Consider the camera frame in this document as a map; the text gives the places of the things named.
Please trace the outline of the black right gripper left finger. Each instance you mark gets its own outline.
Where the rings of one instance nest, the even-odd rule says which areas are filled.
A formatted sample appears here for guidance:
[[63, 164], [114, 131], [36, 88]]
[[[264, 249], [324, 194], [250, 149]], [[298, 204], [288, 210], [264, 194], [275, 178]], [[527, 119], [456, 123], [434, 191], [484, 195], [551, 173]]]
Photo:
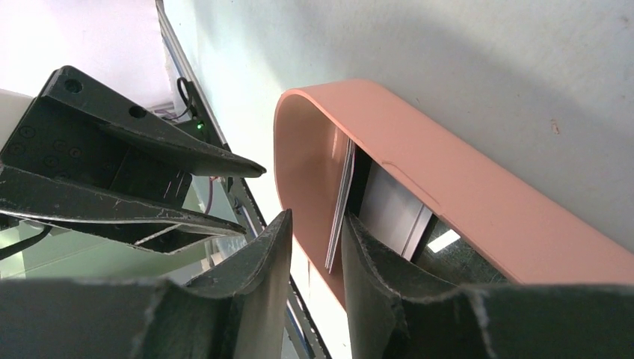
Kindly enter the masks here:
[[278, 358], [283, 320], [263, 283], [291, 210], [184, 285], [162, 278], [1, 282], [3, 358]]

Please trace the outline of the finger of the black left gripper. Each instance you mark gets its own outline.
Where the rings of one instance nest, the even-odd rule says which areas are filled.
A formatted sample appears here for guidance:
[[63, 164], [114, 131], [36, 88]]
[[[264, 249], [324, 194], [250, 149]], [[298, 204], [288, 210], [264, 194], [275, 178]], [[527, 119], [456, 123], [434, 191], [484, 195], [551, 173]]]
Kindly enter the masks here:
[[246, 232], [222, 218], [8, 165], [1, 167], [1, 213], [160, 254]]
[[260, 164], [196, 139], [148, 111], [133, 116], [132, 109], [139, 105], [72, 66], [53, 71], [40, 97], [78, 114], [100, 132], [193, 175], [257, 178], [266, 172]]

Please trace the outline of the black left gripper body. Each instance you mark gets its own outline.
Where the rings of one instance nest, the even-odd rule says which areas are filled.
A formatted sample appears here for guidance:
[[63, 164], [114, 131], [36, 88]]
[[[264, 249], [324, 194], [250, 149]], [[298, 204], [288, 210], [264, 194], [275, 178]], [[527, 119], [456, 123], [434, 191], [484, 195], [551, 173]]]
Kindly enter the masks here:
[[185, 202], [191, 184], [191, 175], [102, 132], [86, 114], [39, 97], [9, 137], [1, 162], [171, 206]]

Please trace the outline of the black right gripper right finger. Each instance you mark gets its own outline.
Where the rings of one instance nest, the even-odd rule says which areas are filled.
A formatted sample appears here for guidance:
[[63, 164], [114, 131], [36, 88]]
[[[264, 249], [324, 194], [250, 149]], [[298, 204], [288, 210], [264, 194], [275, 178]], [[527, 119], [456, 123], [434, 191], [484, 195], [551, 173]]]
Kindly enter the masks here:
[[353, 215], [342, 272], [354, 358], [631, 358], [628, 285], [454, 285]]

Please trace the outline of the pink oval plastic tray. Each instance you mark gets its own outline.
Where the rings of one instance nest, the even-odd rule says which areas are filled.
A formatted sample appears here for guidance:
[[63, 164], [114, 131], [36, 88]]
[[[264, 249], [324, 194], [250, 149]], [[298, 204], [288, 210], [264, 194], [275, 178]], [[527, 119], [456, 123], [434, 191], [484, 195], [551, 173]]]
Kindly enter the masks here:
[[633, 255], [376, 82], [285, 91], [274, 113], [274, 178], [293, 233], [336, 300], [325, 268], [353, 141], [511, 281], [633, 283]]

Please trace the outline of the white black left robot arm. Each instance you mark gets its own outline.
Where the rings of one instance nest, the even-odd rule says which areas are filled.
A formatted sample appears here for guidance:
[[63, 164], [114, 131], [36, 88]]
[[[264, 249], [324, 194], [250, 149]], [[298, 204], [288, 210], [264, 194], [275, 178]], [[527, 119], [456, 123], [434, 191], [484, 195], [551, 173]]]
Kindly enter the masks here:
[[264, 173], [211, 142], [199, 118], [170, 123], [75, 67], [34, 97], [1, 92], [2, 229], [31, 222], [175, 254], [246, 232], [185, 208], [193, 178]]

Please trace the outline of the black VIP card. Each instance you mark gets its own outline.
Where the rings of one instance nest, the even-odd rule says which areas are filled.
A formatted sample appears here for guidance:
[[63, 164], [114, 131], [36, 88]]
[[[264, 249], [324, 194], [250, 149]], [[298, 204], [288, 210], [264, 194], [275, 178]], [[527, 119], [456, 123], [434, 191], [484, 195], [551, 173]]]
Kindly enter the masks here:
[[347, 206], [377, 240], [424, 271], [454, 284], [508, 282], [359, 147]]

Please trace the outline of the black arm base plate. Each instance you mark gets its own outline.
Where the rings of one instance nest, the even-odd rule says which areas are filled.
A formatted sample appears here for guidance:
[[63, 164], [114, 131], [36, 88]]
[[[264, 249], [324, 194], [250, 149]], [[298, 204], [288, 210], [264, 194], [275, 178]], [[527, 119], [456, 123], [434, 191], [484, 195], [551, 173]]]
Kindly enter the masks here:
[[[250, 233], [249, 242], [263, 234], [267, 222], [244, 179], [230, 177], [223, 184], [227, 199], [240, 224], [246, 225]], [[283, 320], [281, 358], [330, 358], [330, 352], [317, 329], [307, 302], [304, 300], [290, 273], [292, 258], [290, 232], [282, 226], [273, 227], [280, 240], [270, 245], [266, 259], [266, 276], [263, 283], [266, 293], [261, 297], [268, 302], [264, 309], [276, 309], [276, 317]]]

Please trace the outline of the aluminium frame rail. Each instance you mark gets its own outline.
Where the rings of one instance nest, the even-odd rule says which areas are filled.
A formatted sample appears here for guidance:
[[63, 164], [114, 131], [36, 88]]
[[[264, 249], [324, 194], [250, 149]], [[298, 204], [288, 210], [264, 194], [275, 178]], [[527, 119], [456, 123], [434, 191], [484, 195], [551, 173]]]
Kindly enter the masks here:
[[165, 13], [164, 9], [164, 2], [162, 0], [156, 0], [156, 9], [158, 12], [159, 25], [161, 27], [161, 35], [163, 37], [164, 44], [166, 45], [167, 50], [170, 54], [170, 58], [175, 64], [176, 71], [180, 76], [186, 78], [189, 82], [192, 83], [194, 89], [196, 90], [197, 104], [204, 109], [204, 112], [207, 116], [209, 123], [207, 126], [211, 126], [213, 128], [209, 129], [211, 142], [215, 145], [223, 147], [225, 150], [231, 151], [230, 146], [227, 143], [227, 140], [224, 137], [224, 134], [218, 124], [212, 107], [206, 98], [203, 87], [196, 77], [194, 69], [192, 68], [191, 63], [188, 60], [188, 57], [185, 54], [185, 51], [176, 36], [176, 32], [174, 31], [170, 20], [167, 18], [167, 14]]

